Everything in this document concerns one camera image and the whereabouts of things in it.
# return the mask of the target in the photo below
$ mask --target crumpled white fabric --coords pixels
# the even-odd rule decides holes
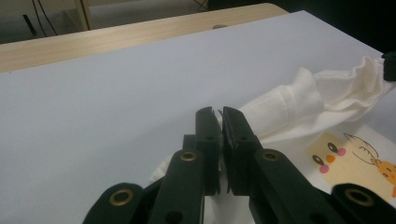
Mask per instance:
[[[292,84],[279,86],[239,108],[264,146],[301,142],[345,121],[364,116],[378,99],[395,87],[383,79],[384,60],[363,57],[350,71],[312,74],[300,68]],[[170,158],[150,181],[166,173]],[[221,194],[205,197],[205,224],[254,223],[248,197],[226,193],[224,169],[220,170]]]

